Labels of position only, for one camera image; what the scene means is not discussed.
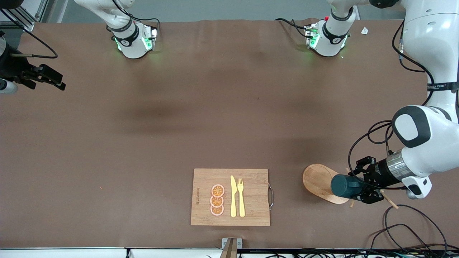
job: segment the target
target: bamboo cutting board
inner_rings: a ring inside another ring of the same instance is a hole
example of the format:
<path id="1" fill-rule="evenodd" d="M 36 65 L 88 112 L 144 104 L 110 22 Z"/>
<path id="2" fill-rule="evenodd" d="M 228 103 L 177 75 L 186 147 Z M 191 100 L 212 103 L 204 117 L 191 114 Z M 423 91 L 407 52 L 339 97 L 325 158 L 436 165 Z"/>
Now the bamboo cutting board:
<path id="1" fill-rule="evenodd" d="M 322 164 L 312 164 L 304 170 L 303 184 L 308 191 L 334 204 L 343 204 L 348 198 L 338 197 L 330 188 L 331 179 L 338 173 Z"/>
<path id="2" fill-rule="evenodd" d="M 246 216 L 243 218 L 239 216 L 239 192 L 235 196 L 237 216 L 231 217 L 232 175 L 236 183 L 238 178 L 244 181 Z M 214 216 L 210 212 L 211 188 L 216 184 L 225 188 L 224 211 L 220 216 Z M 196 168 L 193 177 L 191 225 L 269 226 L 268 170 Z"/>

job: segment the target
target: gray floor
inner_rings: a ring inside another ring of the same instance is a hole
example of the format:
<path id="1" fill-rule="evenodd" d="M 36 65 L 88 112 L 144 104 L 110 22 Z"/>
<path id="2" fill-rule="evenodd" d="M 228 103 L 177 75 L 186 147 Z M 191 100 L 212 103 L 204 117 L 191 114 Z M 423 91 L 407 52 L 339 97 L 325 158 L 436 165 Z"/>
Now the gray floor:
<path id="1" fill-rule="evenodd" d="M 404 12 L 381 10 L 372 6 L 359 8 L 361 19 L 403 19 Z M 158 18 L 162 22 L 200 20 L 303 20 L 330 14 L 326 0 L 137 0 L 128 10 L 139 18 Z M 62 22 L 102 22 L 89 10 L 69 0 Z"/>

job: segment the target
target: orange slice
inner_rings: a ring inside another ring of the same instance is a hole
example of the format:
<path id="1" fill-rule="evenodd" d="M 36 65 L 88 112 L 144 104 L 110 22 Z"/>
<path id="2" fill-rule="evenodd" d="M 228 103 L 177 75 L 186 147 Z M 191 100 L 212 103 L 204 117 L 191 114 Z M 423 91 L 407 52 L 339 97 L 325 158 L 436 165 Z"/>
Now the orange slice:
<path id="1" fill-rule="evenodd" d="M 223 205 L 223 197 L 213 197 L 211 196 L 210 197 L 210 205 L 212 205 L 212 207 L 215 207 L 215 208 L 220 208 L 222 207 Z"/>
<path id="2" fill-rule="evenodd" d="M 212 196 L 215 198 L 222 197 L 223 194 L 225 193 L 225 188 L 223 187 L 223 185 L 214 185 L 212 186 L 211 193 L 212 193 Z"/>
<path id="3" fill-rule="evenodd" d="M 223 214 L 223 211 L 224 211 L 224 207 L 218 207 L 218 208 L 215 208 L 215 207 L 210 207 L 210 213 L 212 213 L 212 215 L 215 215 L 215 216 L 220 216 L 221 214 Z"/>

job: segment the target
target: yellow fork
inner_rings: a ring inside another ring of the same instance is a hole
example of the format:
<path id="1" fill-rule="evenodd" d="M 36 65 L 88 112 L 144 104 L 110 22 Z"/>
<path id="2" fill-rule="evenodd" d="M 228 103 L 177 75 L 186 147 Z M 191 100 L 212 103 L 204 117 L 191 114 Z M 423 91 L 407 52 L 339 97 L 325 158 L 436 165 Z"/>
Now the yellow fork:
<path id="1" fill-rule="evenodd" d="M 246 208 L 244 206 L 244 197 L 242 197 L 242 192 L 244 191 L 242 178 L 237 179 L 237 191 L 239 192 L 239 216 L 243 218 L 246 216 Z"/>

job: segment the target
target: metal handle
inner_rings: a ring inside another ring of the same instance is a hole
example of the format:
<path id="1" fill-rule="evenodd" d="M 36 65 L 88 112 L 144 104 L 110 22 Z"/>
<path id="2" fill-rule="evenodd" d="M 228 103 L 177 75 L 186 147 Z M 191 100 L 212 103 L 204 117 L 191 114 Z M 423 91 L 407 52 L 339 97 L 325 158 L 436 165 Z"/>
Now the metal handle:
<path id="1" fill-rule="evenodd" d="M 273 207 L 274 205 L 274 190 L 273 188 L 271 187 L 271 184 L 268 183 L 268 191 L 271 190 L 271 204 L 269 205 L 269 210 L 271 210 L 271 208 Z"/>

